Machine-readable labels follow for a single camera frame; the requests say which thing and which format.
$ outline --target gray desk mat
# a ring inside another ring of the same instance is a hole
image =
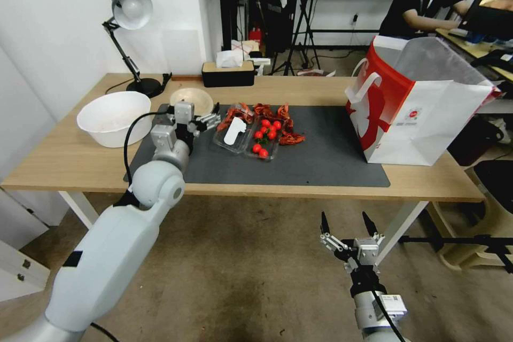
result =
[[[228,105],[221,106],[224,116]],[[164,111],[162,104],[159,111]],[[344,107],[291,106],[295,131],[306,135],[303,143],[279,146],[271,162],[235,155],[214,144],[214,130],[195,139],[185,171],[187,183],[315,185],[388,187],[390,182],[379,164],[366,162],[353,125]],[[158,115],[153,125],[168,123]],[[155,147],[147,135],[130,164],[135,170],[149,162]]]

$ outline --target computer monitor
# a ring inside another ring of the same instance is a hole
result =
[[[461,28],[504,40],[513,38],[513,0],[475,0]]]

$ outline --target wooden table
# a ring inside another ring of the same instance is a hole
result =
[[[449,40],[452,44],[457,46],[458,48],[462,49],[466,53],[468,53],[470,56],[472,56],[475,59],[482,58],[483,56],[486,56],[490,52],[492,52],[494,49],[503,49],[502,47],[499,47],[494,44],[481,42],[478,44],[467,44],[465,40],[449,35],[449,31],[446,29],[437,29],[437,35],[443,37],[446,40]],[[513,73],[506,71],[505,69],[501,69],[498,67],[492,67],[489,66],[497,75],[500,77],[513,81]]]
[[[148,76],[160,78],[160,75]],[[6,189],[59,191],[71,209],[90,228],[98,214],[83,192],[125,192],[128,186],[123,181],[125,167],[122,149],[108,149],[98,145],[77,127],[76,116],[85,104],[103,95],[110,86],[129,77],[128,74],[107,74],[4,180],[2,186]],[[255,85],[252,87],[205,90],[215,102],[221,104],[265,102],[280,105],[288,102],[290,105],[329,106],[346,104],[344,90],[353,81],[350,77],[260,76],[255,78]],[[152,99],[152,111],[156,111],[160,104],[167,103],[171,93],[180,87],[204,88],[199,79],[174,79],[169,82],[163,94]],[[124,89],[122,85],[115,90]],[[128,148],[129,160],[133,158],[138,146],[136,143]],[[385,231],[386,238],[381,245],[379,261],[417,218],[428,201],[479,202],[484,198],[447,152],[432,167],[384,165],[383,168],[390,180],[391,185],[388,188],[188,183],[186,193],[403,200],[405,203],[402,209]]]

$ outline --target red and white shopping bag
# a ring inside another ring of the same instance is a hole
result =
[[[376,36],[346,89],[369,163],[433,165],[494,86],[439,39]]]

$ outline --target desk lamp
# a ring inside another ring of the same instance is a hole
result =
[[[114,31],[119,27],[124,29],[142,28],[150,20],[152,12],[153,5],[151,0],[112,0],[113,16],[102,24],[121,54],[128,69],[132,72],[132,75],[134,75],[134,81],[127,86],[127,91],[137,91],[150,98],[164,91],[171,74],[163,75],[162,84],[155,79],[141,79],[139,77],[139,68],[135,65],[134,61],[125,54],[114,36]]]

